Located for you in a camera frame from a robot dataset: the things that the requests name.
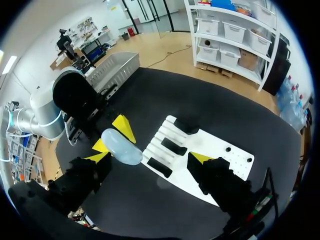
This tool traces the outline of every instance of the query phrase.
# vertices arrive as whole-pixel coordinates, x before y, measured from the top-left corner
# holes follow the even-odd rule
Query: white ceiling light
[[[17,59],[17,56],[10,57],[8,63],[4,67],[2,74],[7,74],[10,71],[10,69],[13,66],[13,64],[15,63],[16,59]]]
[[[2,57],[4,56],[4,52],[0,50],[0,64],[1,64],[1,61],[2,61]]]

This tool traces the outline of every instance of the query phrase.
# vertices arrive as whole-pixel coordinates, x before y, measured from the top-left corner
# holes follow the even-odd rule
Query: white storage bin
[[[237,66],[238,60],[240,58],[240,50],[236,46],[221,44],[221,64],[235,68]]]
[[[239,26],[236,21],[223,21],[224,37],[238,43],[244,40],[246,28]]]
[[[270,44],[270,40],[254,33],[251,29],[249,30],[249,46],[253,50],[263,55],[267,55]]]
[[[251,4],[251,10],[260,22],[267,24],[269,27],[274,28],[276,23],[276,14],[267,8],[261,6],[257,2]]]
[[[208,60],[208,61],[216,61],[217,53],[219,51],[219,44],[216,41],[208,40],[202,38],[199,42],[199,57]]]
[[[219,20],[211,18],[196,18],[199,24],[198,32],[201,34],[218,35]]]

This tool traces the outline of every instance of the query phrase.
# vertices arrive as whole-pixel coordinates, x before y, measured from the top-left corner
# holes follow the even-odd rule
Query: wooden floor
[[[119,40],[96,65],[99,65],[112,53],[135,52],[139,53],[141,67],[148,67],[163,60],[168,52],[173,53],[187,48],[186,45],[191,45],[190,33],[171,32],[163,38],[160,38],[158,33],[141,34],[131,37],[127,41]],[[192,48],[171,54],[165,60],[150,68],[187,75],[217,84],[261,104],[275,114],[279,114],[275,98],[264,90],[258,92],[258,85],[254,82],[236,74],[228,78],[220,73],[194,67]],[[55,152],[57,143],[58,141],[55,141],[49,145],[49,141],[42,138],[37,147],[37,153],[43,159],[44,174],[47,180],[54,179],[56,175],[58,177],[61,175]]]

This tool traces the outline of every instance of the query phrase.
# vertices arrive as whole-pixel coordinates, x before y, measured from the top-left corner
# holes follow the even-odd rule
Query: yellow triangle marker
[[[99,153],[97,155],[93,155],[93,156],[88,156],[85,159],[90,159],[92,161],[95,161],[96,163],[99,162],[101,159],[104,158],[105,155],[107,155],[108,152],[103,152],[103,153]]]
[[[93,145],[92,149],[100,153],[109,152],[108,148],[106,148],[101,138],[99,138],[99,140]]]
[[[136,138],[131,130],[129,121],[124,115],[120,114],[117,116],[112,125],[123,133],[123,135],[125,135],[131,142],[134,144],[136,143]]]
[[[124,115],[120,114],[113,121],[112,125],[121,133],[123,133],[131,142],[133,142],[134,144],[136,143],[136,139],[131,130],[129,121]],[[99,138],[99,140],[93,145],[92,149],[100,152],[100,154],[87,157],[86,159],[91,159],[96,162],[99,162],[109,152],[108,148],[104,145],[101,138]]]
[[[195,156],[196,159],[198,159],[198,161],[202,164],[204,164],[204,161],[208,161],[209,159],[215,159],[213,157],[210,156],[205,156],[205,155],[201,155],[199,153],[195,153],[195,152],[190,152],[193,156]]]

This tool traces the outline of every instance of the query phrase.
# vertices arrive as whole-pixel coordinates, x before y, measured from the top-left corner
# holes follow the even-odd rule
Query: wooden pallet
[[[211,71],[211,72],[214,72],[214,73],[218,73],[219,72],[219,68],[217,66],[208,65],[208,67],[206,69]]]
[[[226,77],[228,77],[228,78],[232,78],[232,76],[233,76],[233,72],[232,71],[228,71],[228,70],[225,70],[225,69],[221,69],[221,74],[223,75],[223,76],[226,76]]]
[[[202,62],[197,62],[195,67],[198,69],[207,70],[208,66],[209,66],[208,64],[205,64]]]

